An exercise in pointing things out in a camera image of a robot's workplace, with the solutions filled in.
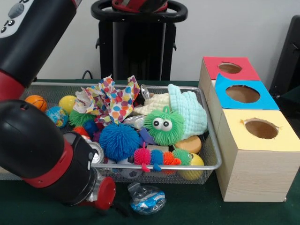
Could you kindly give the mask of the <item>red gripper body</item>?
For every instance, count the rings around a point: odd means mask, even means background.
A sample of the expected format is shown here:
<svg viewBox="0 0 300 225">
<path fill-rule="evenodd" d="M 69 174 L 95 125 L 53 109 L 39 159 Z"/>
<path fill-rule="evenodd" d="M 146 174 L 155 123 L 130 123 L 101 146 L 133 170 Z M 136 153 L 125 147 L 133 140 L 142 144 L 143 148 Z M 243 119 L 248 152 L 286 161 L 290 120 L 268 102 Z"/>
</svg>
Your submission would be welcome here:
<svg viewBox="0 0 300 225">
<path fill-rule="evenodd" d="M 79 206 L 92 206 L 99 210 L 108 210 L 116 195 L 116 184 L 111 177 L 99 177 L 92 192 Z"/>
</svg>

